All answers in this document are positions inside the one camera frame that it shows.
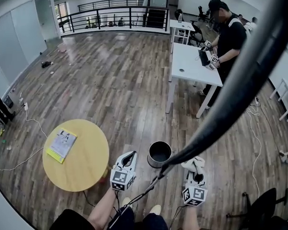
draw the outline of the black t-shirt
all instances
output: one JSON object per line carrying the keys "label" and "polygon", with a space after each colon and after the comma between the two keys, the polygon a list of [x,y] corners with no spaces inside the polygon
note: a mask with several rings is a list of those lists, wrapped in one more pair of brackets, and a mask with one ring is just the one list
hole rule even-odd
{"label": "black t-shirt", "polygon": [[[242,23],[234,22],[231,27],[228,26],[230,21],[234,18],[235,16],[232,15],[225,24],[220,25],[220,36],[217,43],[217,56],[219,58],[231,49],[241,49],[246,39],[246,32]],[[220,75],[229,74],[236,58],[237,57],[234,57],[231,60],[221,63],[220,68],[218,68]]]}

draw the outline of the white stool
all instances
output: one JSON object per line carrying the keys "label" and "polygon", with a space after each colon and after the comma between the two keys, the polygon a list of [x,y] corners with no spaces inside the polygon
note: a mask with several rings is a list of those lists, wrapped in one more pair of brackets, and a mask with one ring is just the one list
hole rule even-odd
{"label": "white stool", "polygon": [[[273,96],[276,94],[276,92],[281,88],[282,84],[284,84],[284,86],[285,86],[285,91],[282,95],[280,95],[280,97],[277,101],[280,101],[285,96],[285,94],[288,93],[288,81],[285,79],[282,79],[280,85],[271,94],[270,99],[273,98]],[[287,114],[288,114],[288,110],[279,118],[279,120],[281,121]]]}

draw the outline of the black metal railing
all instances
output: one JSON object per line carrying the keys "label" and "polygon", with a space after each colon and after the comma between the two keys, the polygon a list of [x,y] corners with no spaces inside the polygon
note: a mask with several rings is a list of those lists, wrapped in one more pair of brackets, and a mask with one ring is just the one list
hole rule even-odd
{"label": "black metal railing", "polygon": [[151,27],[167,31],[169,12],[167,8],[150,6],[119,6],[101,8],[59,17],[66,23],[60,25],[61,32],[82,33],[88,29],[104,27]]}
{"label": "black metal railing", "polygon": [[90,2],[78,5],[79,12],[102,9],[102,8],[111,8],[111,7],[121,7],[121,6],[142,6],[144,0],[104,0],[97,2]]}

